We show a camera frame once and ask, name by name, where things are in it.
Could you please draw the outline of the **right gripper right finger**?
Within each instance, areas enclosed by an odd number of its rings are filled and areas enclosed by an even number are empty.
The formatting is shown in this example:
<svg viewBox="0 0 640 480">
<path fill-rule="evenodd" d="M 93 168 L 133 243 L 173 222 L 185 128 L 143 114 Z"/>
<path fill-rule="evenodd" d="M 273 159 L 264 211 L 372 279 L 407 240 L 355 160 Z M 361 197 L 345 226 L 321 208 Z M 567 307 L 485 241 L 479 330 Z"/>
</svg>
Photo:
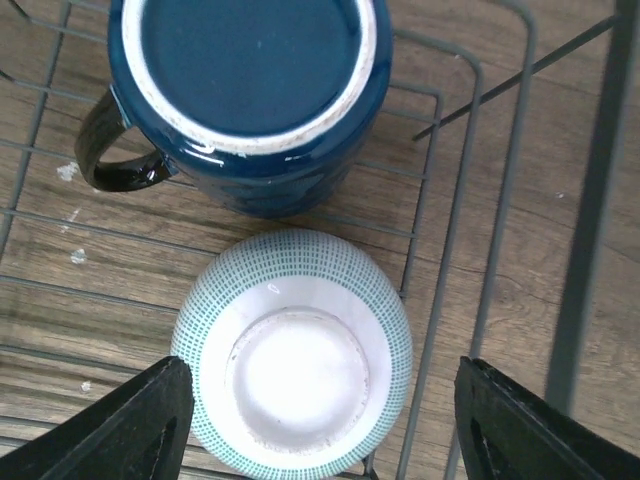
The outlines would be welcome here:
<svg viewBox="0 0 640 480">
<path fill-rule="evenodd" d="M 455 420 L 470 479 L 637 479 L 639 458 L 482 359 L 460 358 Z"/>
</svg>

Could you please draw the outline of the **dark blue mug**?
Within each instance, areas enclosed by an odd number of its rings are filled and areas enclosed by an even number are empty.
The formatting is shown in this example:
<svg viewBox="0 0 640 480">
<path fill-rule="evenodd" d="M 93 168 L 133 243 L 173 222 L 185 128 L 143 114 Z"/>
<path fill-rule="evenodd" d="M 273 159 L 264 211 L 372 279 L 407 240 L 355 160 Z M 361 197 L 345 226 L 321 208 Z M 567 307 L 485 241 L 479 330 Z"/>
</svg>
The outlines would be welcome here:
<svg viewBox="0 0 640 480">
<path fill-rule="evenodd" d="M 227 208 L 300 214 L 344 180 L 387 93 L 382 1 L 114 1 L 112 82 L 84 120 L 85 181 L 186 175 Z"/>
</svg>

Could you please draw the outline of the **grey wire dish rack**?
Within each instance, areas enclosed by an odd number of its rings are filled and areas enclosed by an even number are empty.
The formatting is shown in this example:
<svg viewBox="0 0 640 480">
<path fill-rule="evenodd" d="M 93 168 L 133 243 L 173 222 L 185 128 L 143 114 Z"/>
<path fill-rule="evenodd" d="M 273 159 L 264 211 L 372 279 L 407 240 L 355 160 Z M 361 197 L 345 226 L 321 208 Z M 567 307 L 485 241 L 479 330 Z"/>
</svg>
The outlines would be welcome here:
<svg viewBox="0 0 640 480">
<path fill-rule="evenodd" d="M 545 57 L 588 28 L 599 37 L 531 82 L 520 149 L 518 92 L 485 103 L 464 181 L 474 73 L 412 36 L 457 44 L 492 88 L 522 67 L 521 21 L 484 1 L 394 1 L 395 85 L 338 193 L 290 226 L 367 251 L 406 301 L 420 397 L 372 464 L 383 479 L 461 479 L 453 442 L 459 359 L 477 353 L 536 393 L 564 359 L 564 280 L 581 215 L 609 50 L 611 1 L 533 1 Z M 216 255 L 277 223 L 232 213 L 183 176 L 132 194 L 89 187 L 73 156 L 109 80 L 104 1 L 1 5 L 1 449 L 64 422 L 163 357 L 177 310 Z"/>
</svg>

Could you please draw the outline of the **pale green dotted bowl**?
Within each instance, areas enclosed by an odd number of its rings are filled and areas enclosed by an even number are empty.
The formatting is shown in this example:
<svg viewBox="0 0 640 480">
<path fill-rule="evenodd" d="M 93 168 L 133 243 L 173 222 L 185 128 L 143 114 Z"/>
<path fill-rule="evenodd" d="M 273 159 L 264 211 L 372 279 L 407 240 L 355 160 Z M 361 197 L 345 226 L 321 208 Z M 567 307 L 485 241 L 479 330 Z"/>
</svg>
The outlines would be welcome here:
<svg viewBox="0 0 640 480">
<path fill-rule="evenodd" d="M 263 233 L 197 278 L 171 351 L 193 376 L 191 430 L 255 479 L 322 479 L 370 454 L 407 397 L 404 305 L 369 255 L 308 229 Z"/>
</svg>

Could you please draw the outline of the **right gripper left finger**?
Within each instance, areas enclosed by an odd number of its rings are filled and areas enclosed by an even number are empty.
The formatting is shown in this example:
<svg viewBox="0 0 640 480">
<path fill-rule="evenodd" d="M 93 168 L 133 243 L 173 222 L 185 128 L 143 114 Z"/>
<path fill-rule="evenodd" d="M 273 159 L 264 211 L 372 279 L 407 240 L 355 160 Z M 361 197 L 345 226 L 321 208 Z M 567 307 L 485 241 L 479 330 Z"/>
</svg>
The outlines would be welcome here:
<svg viewBox="0 0 640 480">
<path fill-rule="evenodd" d="M 1 458 L 3 479 L 176 479 L 194 410 L 192 374 L 168 356 Z"/>
</svg>

